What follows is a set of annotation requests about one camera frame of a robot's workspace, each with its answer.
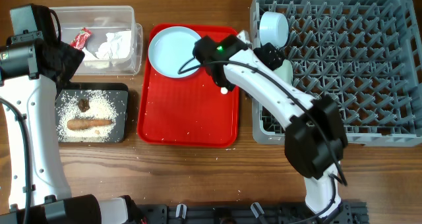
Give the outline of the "white plastic spoon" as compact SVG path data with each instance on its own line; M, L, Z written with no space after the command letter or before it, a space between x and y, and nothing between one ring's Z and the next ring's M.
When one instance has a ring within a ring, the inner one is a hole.
M225 95L225 94L228 93L228 89L225 88L225 87L222 87L222 88L220 88L220 93L223 94L223 95Z

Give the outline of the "pile of white rice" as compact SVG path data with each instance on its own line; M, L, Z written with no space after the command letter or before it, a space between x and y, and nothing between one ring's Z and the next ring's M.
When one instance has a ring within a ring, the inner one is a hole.
M81 113L78 108L80 99L88 99L90 109ZM117 110L109 95L103 90L67 90L56 101L57 135L60 142L105 142L109 139L117 119ZM97 126L86 130L69 130L67 122L71 119L108 119L112 124Z

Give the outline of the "light blue bowl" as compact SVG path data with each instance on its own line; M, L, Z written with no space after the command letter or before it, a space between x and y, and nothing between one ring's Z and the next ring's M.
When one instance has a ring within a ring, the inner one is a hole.
M271 43L274 47L284 47L289 37L287 18L282 13L265 12L259 24L259 38L262 45Z

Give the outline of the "red snack wrapper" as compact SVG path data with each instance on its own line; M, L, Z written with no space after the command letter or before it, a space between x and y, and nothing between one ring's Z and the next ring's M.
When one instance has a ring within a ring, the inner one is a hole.
M81 29L80 32L75 36L74 40L70 43L70 46L77 50L82 50L91 35L92 32L89 29Z

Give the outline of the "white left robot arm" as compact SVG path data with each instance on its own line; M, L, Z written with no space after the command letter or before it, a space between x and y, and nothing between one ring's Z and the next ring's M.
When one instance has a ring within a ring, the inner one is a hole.
M126 223L124 198L73 196L64 174L55 100L84 53L61 40L55 11L29 4L11 9L14 34L1 48L1 105L11 156L9 212L2 223Z

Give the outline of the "light blue plate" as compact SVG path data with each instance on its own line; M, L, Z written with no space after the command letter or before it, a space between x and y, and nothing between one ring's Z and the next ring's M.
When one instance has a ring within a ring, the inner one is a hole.
M184 78L199 69L193 56L195 43L201 37L194 30L172 26L158 32L150 41L148 58L152 67L168 78Z

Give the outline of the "orange carrot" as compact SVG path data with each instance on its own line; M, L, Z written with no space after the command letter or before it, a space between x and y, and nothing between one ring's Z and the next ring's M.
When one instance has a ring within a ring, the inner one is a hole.
M86 130L97 126L111 125L112 120L108 119L71 119L67 122L69 130Z

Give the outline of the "mint green bowl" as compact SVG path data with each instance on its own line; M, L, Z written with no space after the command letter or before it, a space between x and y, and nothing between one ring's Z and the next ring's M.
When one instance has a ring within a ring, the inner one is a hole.
M276 74L279 78L281 78L284 82L289 85L293 83L293 67L289 60L284 59L281 66L277 69L273 70L274 74Z

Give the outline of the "white tissue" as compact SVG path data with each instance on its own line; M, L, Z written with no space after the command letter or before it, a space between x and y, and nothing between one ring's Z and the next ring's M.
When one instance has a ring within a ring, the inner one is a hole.
M106 42L102 43L97 52L92 54L86 47L82 49L85 53L84 64L86 67L105 69L116 64L116 59L124 59L131 52L131 31L120 31L107 33Z

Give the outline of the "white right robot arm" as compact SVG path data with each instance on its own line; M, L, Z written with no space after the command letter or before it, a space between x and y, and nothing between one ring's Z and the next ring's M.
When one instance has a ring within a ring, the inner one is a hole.
M328 219L341 203L338 185L347 184L340 160L348 141L337 103L284 82L241 36L220 42L205 36L195 42L193 56L215 85L240 87L276 118L285 131L285 157L305 180L306 206L313 218Z

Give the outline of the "brown food scrap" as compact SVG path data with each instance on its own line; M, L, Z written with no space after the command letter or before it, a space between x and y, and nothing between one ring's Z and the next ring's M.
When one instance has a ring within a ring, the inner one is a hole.
M80 99L77 105L81 113L87 112L87 110L90 109L90 104L89 104L88 99Z

